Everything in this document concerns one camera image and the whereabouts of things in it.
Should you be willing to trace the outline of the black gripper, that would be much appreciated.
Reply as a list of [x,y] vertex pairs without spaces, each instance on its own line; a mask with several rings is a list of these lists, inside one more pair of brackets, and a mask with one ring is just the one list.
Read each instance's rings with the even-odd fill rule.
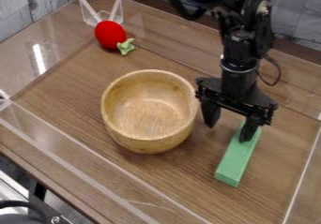
[[271,123],[272,112],[278,108],[276,102],[260,91],[256,86],[258,71],[221,70],[221,77],[199,77],[195,97],[200,101],[204,124],[213,127],[220,109],[245,116],[240,129],[240,142],[248,142],[259,126]]

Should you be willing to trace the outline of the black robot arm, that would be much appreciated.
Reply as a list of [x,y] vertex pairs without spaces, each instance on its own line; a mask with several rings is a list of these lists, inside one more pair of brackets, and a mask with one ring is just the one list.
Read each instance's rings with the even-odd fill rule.
[[200,102],[207,126],[213,126],[220,110],[245,117],[239,141],[251,140],[256,129],[271,122],[278,108],[275,100],[256,83],[259,62],[268,59],[272,45],[271,0],[168,0],[180,16],[193,21],[205,12],[216,18],[223,44],[221,74],[217,78],[195,80],[195,96]]

